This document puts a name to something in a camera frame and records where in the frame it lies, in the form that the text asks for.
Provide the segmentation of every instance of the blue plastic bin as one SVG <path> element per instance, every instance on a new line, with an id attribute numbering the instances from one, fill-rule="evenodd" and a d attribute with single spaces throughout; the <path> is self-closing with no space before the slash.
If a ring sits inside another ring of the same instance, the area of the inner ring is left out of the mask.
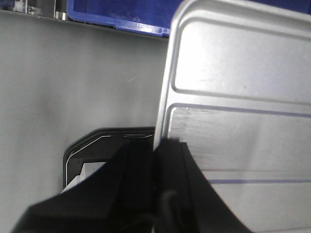
<path id="1" fill-rule="evenodd" d="M 251 0 L 305 14 L 311 13 L 311 0 Z"/>
<path id="2" fill-rule="evenodd" d="M 117 29 L 164 36 L 182 0 L 68 0 L 70 18 Z"/>
<path id="3" fill-rule="evenodd" d="M 0 9 L 4 7 L 13 7 L 15 0 L 0 0 Z"/>

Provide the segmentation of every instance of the black plastic part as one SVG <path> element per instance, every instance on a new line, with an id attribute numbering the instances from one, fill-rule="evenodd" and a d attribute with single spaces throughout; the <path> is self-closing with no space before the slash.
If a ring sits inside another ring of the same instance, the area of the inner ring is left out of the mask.
<path id="1" fill-rule="evenodd" d="M 107 162 L 129 140 L 146 142 L 152 146 L 155 129 L 100 129 L 69 147 L 63 160 L 63 188 L 79 175 L 84 163 Z"/>
<path id="2" fill-rule="evenodd" d="M 28 208 L 12 233 L 251 233 L 205 179 L 187 144 L 127 140 L 97 172 Z"/>

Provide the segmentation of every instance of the reflective metal surface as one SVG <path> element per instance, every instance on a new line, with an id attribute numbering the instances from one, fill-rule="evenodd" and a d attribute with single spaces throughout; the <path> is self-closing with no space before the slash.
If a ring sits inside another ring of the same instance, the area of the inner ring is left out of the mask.
<path id="1" fill-rule="evenodd" d="M 311 227 L 311 16 L 188 0 L 172 22 L 155 147 L 188 143 L 255 232 Z"/>

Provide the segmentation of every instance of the white component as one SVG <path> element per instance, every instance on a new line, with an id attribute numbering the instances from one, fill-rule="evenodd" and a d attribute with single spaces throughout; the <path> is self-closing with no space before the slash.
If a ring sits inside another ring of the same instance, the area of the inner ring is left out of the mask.
<path id="1" fill-rule="evenodd" d="M 15 2 L 15 11 L 24 13 L 25 11 L 25 3 L 22 1 L 16 1 Z"/>
<path id="2" fill-rule="evenodd" d="M 81 169 L 80 175 L 77 175 L 73 180 L 64 188 L 62 192 L 65 192 L 72 187 L 75 187 L 77 184 L 84 181 L 86 178 L 91 176 L 95 171 L 101 168 L 106 162 L 99 162 L 99 163 L 85 163 Z"/>

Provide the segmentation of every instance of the gray metal wall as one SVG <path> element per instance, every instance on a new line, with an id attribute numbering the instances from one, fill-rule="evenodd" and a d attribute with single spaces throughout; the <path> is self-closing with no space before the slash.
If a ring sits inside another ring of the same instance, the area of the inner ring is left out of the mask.
<path id="1" fill-rule="evenodd" d="M 0 12 L 0 232 L 61 191 L 65 149 L 154 126 L 167 41 Z"/>

